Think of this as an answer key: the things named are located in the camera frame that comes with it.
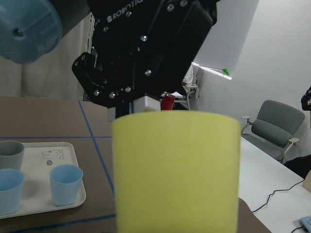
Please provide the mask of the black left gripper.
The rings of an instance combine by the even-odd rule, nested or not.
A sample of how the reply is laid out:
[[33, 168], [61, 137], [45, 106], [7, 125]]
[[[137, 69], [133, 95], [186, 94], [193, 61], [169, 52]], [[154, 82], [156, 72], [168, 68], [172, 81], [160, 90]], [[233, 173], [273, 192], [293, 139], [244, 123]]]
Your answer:
[[72, 71], [89, 99], [113, 119], [160, 109], [181, 84], [212, 26], [214, 0], [90, 0], [92, 52]]

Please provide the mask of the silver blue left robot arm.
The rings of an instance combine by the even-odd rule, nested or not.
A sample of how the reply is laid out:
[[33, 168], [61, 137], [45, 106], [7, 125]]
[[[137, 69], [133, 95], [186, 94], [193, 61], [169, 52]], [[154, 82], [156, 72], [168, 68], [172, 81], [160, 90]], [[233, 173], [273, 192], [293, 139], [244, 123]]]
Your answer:
[[217, 22], [215, 0], [3, 0], [0, 54], [29, 64], [88, 14], [91, 50], [72, 64], [89, 99], [111, 119], [160, 110]]

